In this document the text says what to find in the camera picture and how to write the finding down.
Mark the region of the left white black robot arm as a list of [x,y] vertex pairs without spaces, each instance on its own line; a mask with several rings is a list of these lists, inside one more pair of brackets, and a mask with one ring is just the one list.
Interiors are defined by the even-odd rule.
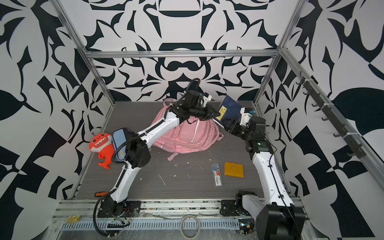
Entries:
[[160,137],[190,117],[207,121],[220,115],[209,104],[211,99],[212,96],[208,93],[200,93],[197,88],[187,87],[186,93],[175,103],[168,105],[158,121],[131,136],[115,150],[111,159],[114,159],[122,148],[126,150],[126,158],[122,162],[122,171],[114,187],[100,198],[105,202],[104,209],[109,208],[113,213],[124,209],[129,189],[140,169],[150,161],[150,148]]

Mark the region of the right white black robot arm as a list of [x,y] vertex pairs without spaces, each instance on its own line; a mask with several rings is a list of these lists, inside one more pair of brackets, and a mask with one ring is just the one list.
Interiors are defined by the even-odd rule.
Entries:
[[261,201],[250,192],[238,192],[237,209],[252,216],[260,240],[300,240],[305,213],[295,206],[281,179],[273,146],[266,138],[266,120],[251,117],[245,123],[235,119],[224,122],[228,133],[245,141],[264,193]]

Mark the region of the pink student backpack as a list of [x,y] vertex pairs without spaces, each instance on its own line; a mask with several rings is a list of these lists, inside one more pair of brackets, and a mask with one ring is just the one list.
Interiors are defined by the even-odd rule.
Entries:
[[179,154],[201,152],[224,138],[219,126],[213,120],[201,121],[190,117],[179,126],[170,129],[154,142],[154,146],[172,153],[172,161]]

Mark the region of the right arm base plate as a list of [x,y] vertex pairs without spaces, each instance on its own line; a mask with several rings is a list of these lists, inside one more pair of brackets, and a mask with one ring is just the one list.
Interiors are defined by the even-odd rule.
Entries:
[[237,207],[235,200],[221,200],[220,214],[224,217],[250,215],[244,209]]

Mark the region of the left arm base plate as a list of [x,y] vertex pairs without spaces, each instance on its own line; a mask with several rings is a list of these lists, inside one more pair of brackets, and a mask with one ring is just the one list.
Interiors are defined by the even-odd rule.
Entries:
[[97,211],[98,218],[125,217],[131,218],[140,213],[141,201],[125,201],[115,204],[110,201],[102,201]]

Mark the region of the dark blue notebook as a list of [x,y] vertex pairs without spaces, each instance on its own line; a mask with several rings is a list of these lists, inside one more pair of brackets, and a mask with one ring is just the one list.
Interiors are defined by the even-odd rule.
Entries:
[[241,104],[230,96],[225,96],[218,108],[220,115],[214,118],[214,121],[225,129],[231,120],[240,121],[241,108]]

